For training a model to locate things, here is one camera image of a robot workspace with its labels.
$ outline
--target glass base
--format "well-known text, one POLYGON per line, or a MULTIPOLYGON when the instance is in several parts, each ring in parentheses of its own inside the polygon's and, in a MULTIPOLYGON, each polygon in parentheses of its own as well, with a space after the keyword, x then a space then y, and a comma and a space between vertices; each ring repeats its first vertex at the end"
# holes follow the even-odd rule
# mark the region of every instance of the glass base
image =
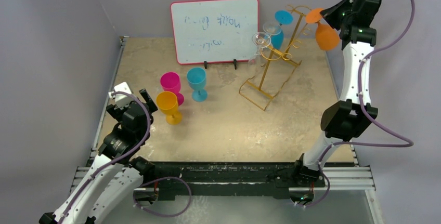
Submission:
POLYGON ((170 125, 177 125, 182 121, 182 113, 178 111, 173 115, 167 115, 166 120, 170 125))
POLYGON ((206 100, 206 98, 208 97, 208 93, 206 92, 206 90, 202 89, 202 90, 195 90, 193 91, 193 93, 191 94, 191 97, 193 98, 194 101, 196 102, 203 102, 206 100))
POLYGON ((178 93, 176 94, 176 97, 178 98, 178 106, 184 103, 184 95, 178 93))

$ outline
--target plastic wine glass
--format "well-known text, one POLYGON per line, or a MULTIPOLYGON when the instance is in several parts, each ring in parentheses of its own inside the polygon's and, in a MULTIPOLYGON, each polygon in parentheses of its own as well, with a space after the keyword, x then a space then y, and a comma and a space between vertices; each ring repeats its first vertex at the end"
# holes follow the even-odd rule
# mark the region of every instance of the plastic wine glass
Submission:
POLYGON ((305 18, 306 23, 317 23, 316 41, 321 50, 330 51, 340 43, 340 37, 337 31, 335 31, 330 25, 320 23, 323 18, 321 15, 323 8, 316 8, 311 10, 305 18))
POLYGON ((177 125, 182 121, 182 114, 178 111, 178 98, 171 91, 159 93, 156 97, 158 109, 167 115, 165 118, 170 125, 177 125))
POLYGON ((167 72, 161 77, 161 86, 164 91, 173 92, 178 98, 178 105, 184 103, 184 96, 179 93, 180 91, 180 78, 175 72, 167 72))
POLYGON ((279 50, 284 38, 280 23, 277 21, 267 21, 263 24, 263 31, 271 36, 271 44, 274 49, 279 50))
POLYGON ((271 45, 271 35, 264 32, 257 32, 253 35, 253 43, 257 46, 256 53, 248 60, 248 77, 252 78, 260 73, 262 66, 265 63, 263 57, 261 57, 261 49, 271 45))
POLYGON ((203 102, 208 97, 208 93, 204 89, 206 85, 206 73, 200 67, 192 68, 187 73, 187 80, 190 87, 194 90, 191 97, 196 102, 203 102))

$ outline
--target cup rim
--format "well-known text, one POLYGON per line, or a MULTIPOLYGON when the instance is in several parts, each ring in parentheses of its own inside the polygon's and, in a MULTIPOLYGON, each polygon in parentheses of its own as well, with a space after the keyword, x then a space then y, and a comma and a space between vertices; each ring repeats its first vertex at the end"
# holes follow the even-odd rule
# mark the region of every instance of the cup rim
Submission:
POLYGON ((180 83, 180 77, 179 77, 179 74, 177 74, 176 72, 166 72, 166 73, 164 73, 164 74, 161 76, 161 78, 159 79, 159 83, 161 84, 162 88, 164 88, 164 89, 174 89, 174 88, 176 88, 177 86, 179 86, 179 83, 180 83), (164 76, 169 75, 169 74, 174 75, 174 76, 177 77, 178 79, 177 79, 176 85, 174 85, 174 86, 172 86, 172 87, 165 87, 165 86, 162 85, 162 80, 163 80, 164 76))
POLYGON ((204 82, 205 79, 206 79, 206 72, 205 72, 204 69, 202 69, 202 68, 200 68, 200 67, 193 67, 193 68, 191 68, 191 69, 187 72, 187 81, 188 81, 188 83, 190 83, 190 84, 193 84, 193 85, 200 84, 200 83, 204 82), (203 78, 200 82, 194 83, 194 82, 192 82, 192 81, 190 81, 190 80, 188 79, 188 74, 189 74, 191 71, 193 71, 193 70, 202 70, 202 71, 204 72, 204 78, 203 78))
POLYGON ((171 91, 163 91, 163 92, 159 93, 159 94, 156 96, 156 104, 157 104, 157 106, 158 106, 158 108, 159 108, 160 110, 164 110, 164 111, 171 110, 175 105, 178 104, 178 97, 176 96, 176 94, 174 94, 174 93, 171 92, 171 91), (163 94, 173 94, 173 96, 176 98, 176 103, 175 103, 174 105, 172 105, 170 108, 167 108, 167 109, 159 107, 159 104, 158 104, 158 97, 159 97, 160 95, 163 95, 163 94))

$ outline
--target metal frame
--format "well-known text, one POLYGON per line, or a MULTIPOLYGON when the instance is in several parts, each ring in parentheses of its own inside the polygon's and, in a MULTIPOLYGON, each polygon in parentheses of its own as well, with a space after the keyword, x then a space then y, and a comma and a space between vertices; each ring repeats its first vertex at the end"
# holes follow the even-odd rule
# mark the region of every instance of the metal frame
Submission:
MULTIPOLYGON (((115 67, 115 70, 113 71, 112 80, 110 81, 108 91, 112 91, 113 84, 115 83, 115 79, 116 79, 116 74, 118 73, 118 68, 120 67, 120 62, 121 62, 121 58, 123 56, 125 44, 127 43, 128 38, 129 38, 128 36, 120 36, 120 39, 121 39, 120 53, 118 54, 118 57, 116 58, 116 67, 115 67)), ((92 145, 93 148, 98 146, 98 139, 99 139, 99 134, 101 133, 102 121, 104 120, 104 114, 106 113, 106 107, 107 107, 108 103, 109 103, 109 97, 106 97, 106 99, 104 101, 104 106, 102 107, 101 117, 99 118, 94 143, 92 145)))
POLYGON ((266 111, 266 109, 268 108, 269 104, 271 104, 271 102, 274 100, 274 98, 279 94, 279 92, 282 91, 283 87, 285 86, 285 84, 291 79, 292 75, 294 74, 295 70, 302 64, 302 61, 300 62, 295 62, 293 61, 291 58, 293 57, 292 54, 289 53, 289 50, 291 49, 291 47, 294 48, 300 48, 299 44, 302 44, 302 42, 299 40, 299 37, 301 34, 303 35, 309 35, 309 33, 311 32, 311 29, 308 28, 308 23, 306 23, 302 29, 299 31, 299 33, 297 33, 297 30, 299 29, 300 23, 302 22, 302 19, 304 17, 306 17, 306 14, 304 14, 303 12, 299 11, 299 8, 306 8, 309 11, 311 11, 312 9, 308 6, 305 5, 299 5, 299 6, 292 6, 290 4, 288 4, 286 6, 286 10, 289 11, 291 14, 296 13, 299 15, 299 19, 297 20, 297 23, 295 25, 295 29, 294 32, 291 35, 291 39, 288 43, 287 48, 285 49, 284 52, 281 52, 277 49, 275 49, 274 47, 272 47, 272 45, 269 45, 265 48, 260 49, 258 52, 260 52, 261 57, 263 57, 266 60, 266 64, 265 66, 265 70, 262 74, 262 78, 260 80, 259 85, 257 86, 256 84, 254 84, 253 82, 251 82, 251 80, 253 80, 257 75, 252 76, 251 78, 245 80, 245 82, 243 82, 243 84, 239 87, 239 94, 241 96, 243 96, 246 100, 248 100, 249 102, 253 103, 255 106, 257 106, 259 109, 266 111), (264 49, 268 49, 270 51, 269 53, 269 57, 266 57, 264 52, 264 49), (270 95, 268 92, 264 91, 262 89, 262 85, 263 82, 265 80, 265 76, 266 76, 266 72, 268 71, 268 67, 271 63, 271 61, 277 61, 277 60, 283 60, 291 65, 294 66, 291 74, 288 76, 288 78, 283 82, 282 86, 279 88, 279 90, 274 94, 274 95, 270 95), (259 93, 261 93, 262 95, 264 95, 265 97, 267 97, 269 100, 267 101, 267 103, 265 104, 265 106, 261 106, 259 105, 256 101, 252 100, 251 98, 247 97, 243 92, 242 92, 242 88, 244 87, 244 85, 249 85, 251 86, 251 88, 257 90, 259 93))
MULTIPOLYGON (((112 89, 113 83, 116 78, 116 74, 118 72, 118 67, 121 62, 121 58, 123 55, 124 47, 127 42, 128 36, 122 36, 121 37, 121 48, 120 53, 117 57, 117 66, 114 70, 114 74, 112 76, 112 81, 109 86, 109 91, 112 89)), ((336 90, 335 81, 332 77, 332 82, 334 84, 335 93, 338 96, 338 92, 336 90)), ((100 117, 100 121, 98 124, 97 132, 95 135, 95 140, 93 142, 92 151, 90 153, 90 157, 86 163, 86 166, 84 167, 78 167, 75 173, 75 177, 72 182, 71 190, 70 192, 73 192, 75 187, 78 185, 78 183, 81 181, 81 179, 85 176, 86 172, 89 170, 90 164, 93 162, 95 156, 97 155, 97 146, 98 146, 98 138, 99 134, 101 132, 102 122, 104 119, 104 114, 106 112, 106 106, 108 104, 108 98, 105 101, 103 111, 100 117)), ((382 217, 379 201, 375 195, 375 183, 373 180, 372 172, 370 167, 360 167, 358 164, 357 154, 355 152, 354 146, 350 145, 351 151, 354 156, 354 164, 355 167, 325 167, 323 169, 324 173, 328 176, 330 182, 331 182, 331 188, 330 190, 364 190, 366 193, 366 198, 368 201, 369 209, 371 211, 372 219, 374 221, 374 224, 384 224, 384 220, 382 217)), ((120 173, 118 173, 115 178, 112 181, 115 181, 119 178, 120 173)), ((326 187, 316 187, 315 190, 325 190, 326 187)), ((143 188, 137 188, 135 191, 140 192, 148 192, 151 191, 151 188, 143 189, 143 188)), ((289 188, 290 192, 294 191, 307 191, 307 188, 289 188)))

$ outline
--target blue wine glass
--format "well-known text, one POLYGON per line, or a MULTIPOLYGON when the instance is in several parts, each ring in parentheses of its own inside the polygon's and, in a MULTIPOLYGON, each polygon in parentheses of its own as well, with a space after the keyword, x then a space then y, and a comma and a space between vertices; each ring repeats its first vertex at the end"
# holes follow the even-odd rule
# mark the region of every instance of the blue wine glass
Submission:
POLYGON ((187 73, 187 80, 190 87, 194 90, 191 97, 196 102, 203 102, 207 99, 208 94, 204 89, 206 85, 205 70, 200 67, 192 68, 187 73))

